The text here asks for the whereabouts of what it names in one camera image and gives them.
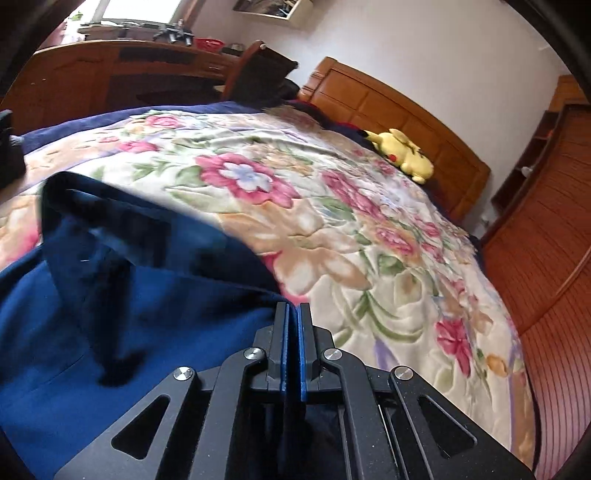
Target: yellow stuffed animal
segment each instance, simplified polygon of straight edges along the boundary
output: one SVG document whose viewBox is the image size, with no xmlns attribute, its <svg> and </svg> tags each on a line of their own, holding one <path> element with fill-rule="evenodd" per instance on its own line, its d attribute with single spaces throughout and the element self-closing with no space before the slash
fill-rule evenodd
<svg viewBox="0 0 591 480">
<path fill-rule="evenodd" d="M 367 132 L 367 135 L 377 150 L 386 155 L 404 173 L 410 175 L 414 182 L 423 184 L 433 176 L 433 164 L 400 130 L 391 128 L 383 134 Z"/>
</svg>

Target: window frame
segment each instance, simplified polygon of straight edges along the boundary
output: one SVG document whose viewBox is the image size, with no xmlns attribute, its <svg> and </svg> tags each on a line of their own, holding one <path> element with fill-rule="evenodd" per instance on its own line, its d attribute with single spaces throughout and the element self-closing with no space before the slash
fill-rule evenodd
<svg viewBox="0 0 591 480">
<path fill-rule="evenodd" d="M 191 3 L 191 0 L 180 0 L 172 18 L 168 22 L 155 22 L 150 20 L 142 20 L 139 18 L 105 18 L 105 11 L 107 10 L 110 2 L 111 0 L 100 0 L 98 7 L 96 7 L 95 13 L 92 15 L 92 19 L 90 19 L 91 24 L 100 24 L 102 21 L 109 21 L 115 23 L 130 22 L 138 25 L 142 23 L 149 23 L 160 25 L 160 27 L 165 25 L 174 25 L 181 19 L 186 21 L 186 19 L 183 18 L 183 15 L 187 12 L 187 7 L 189 3 Z"/>
</svg>

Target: headboard panel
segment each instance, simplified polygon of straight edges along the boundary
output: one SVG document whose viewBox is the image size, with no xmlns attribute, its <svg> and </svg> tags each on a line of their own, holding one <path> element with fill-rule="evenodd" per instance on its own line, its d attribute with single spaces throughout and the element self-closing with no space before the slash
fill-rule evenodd
<svg viewBox="0 0 591 480">
<path fill-rule="evenodd" d="M 437 118 L 411 99 L 369 75 L 326 57 L 300 90 L 336 122 L 375 133 L 403 131 L 435 165 L 426 188 L 460 222 L 484 189 L 490 168 Z"/>
</svg>

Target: red basket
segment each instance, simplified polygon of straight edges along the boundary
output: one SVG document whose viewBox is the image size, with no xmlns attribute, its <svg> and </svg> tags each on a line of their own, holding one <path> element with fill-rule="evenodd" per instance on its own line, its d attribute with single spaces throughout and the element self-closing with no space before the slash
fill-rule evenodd
<svg viewBox="0 0 591 480">
<path fill-rule="evenodd" d="M 210 51 L 212 53 L 220 51 L 225 45 L 223 41 L 215 40 L 214 38 L 195 38 L 193 42 L 199 50 Z"/>
</svg>

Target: floral bedspread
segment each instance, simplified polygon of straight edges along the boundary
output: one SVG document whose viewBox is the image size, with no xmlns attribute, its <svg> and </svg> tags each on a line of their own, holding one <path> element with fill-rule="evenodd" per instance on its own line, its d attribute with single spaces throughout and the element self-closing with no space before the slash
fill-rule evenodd
<svg viewBox="0 0 591 480">
<path fill-rule="evenodd" d="M 412 367 L 531 465 L 531 393 L 509 314 L 466 233 L 378 155 L 284 106 L 151 111 L 26 160 L 27 190 L 0 206 L 0 268 L 40 241 L 41 181 L 95 177 L 242 239 L 338 347 Z"/>
</svg>

